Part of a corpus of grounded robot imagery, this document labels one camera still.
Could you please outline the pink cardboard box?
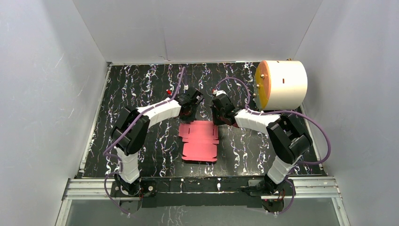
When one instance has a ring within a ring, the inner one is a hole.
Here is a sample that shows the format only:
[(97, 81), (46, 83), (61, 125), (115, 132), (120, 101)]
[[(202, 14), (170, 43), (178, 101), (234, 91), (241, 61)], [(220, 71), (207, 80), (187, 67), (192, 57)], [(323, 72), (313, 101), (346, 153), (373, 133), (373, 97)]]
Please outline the pink cardboard box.
[(181, 123), (179, 137), (184, 144), (182, 151), (184, 161), (217, 161), (218, 127), (212, 121)]

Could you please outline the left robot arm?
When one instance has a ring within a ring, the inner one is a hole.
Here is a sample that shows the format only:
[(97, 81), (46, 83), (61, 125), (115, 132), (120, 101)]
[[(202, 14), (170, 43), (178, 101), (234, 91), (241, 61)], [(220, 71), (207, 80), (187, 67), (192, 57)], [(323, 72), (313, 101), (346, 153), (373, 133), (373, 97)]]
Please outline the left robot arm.
[(141, 190), (138, 155), (148, 129), (171, 118), (179, 118), (183, 122), (194, 121), (202, 100), (203, 94), (189, 87), (183, 93), (158, 103), (137, 108), (125, 107), (122, 110), (112, 128), (111, 138), (119, 163), (114, 179), (127, 195), (135, 196)]

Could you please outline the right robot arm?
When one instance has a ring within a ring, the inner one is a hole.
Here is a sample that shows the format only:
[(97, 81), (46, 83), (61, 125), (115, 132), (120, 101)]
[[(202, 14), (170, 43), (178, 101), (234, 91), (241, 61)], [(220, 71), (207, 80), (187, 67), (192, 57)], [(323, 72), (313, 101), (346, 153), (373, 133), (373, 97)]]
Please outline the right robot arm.
[(263, 181), (249, 186), (247, 192), (277, 195), (283, 190), (291, 169), (313, 144), (307, 129), (294, 113), (261, 115), (236, 107), (224, 91), (214, 91), (213, 96), (211, 110), (215, 125), (251, 129), (268, 135), (275, 159)]

